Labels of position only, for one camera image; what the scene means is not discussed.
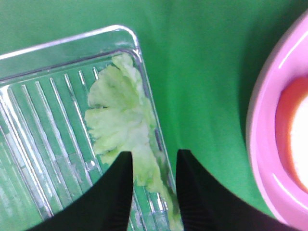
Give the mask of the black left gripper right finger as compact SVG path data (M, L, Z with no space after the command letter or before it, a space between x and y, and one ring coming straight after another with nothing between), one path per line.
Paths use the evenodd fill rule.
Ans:
M187 149L179 149L176 190L186 231L293 231L218 182Z

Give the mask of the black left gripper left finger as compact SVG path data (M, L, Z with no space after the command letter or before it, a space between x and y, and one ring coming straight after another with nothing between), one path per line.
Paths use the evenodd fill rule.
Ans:
M125 231L130 216L132 154L121 152L104 175L79 199L33 231Z

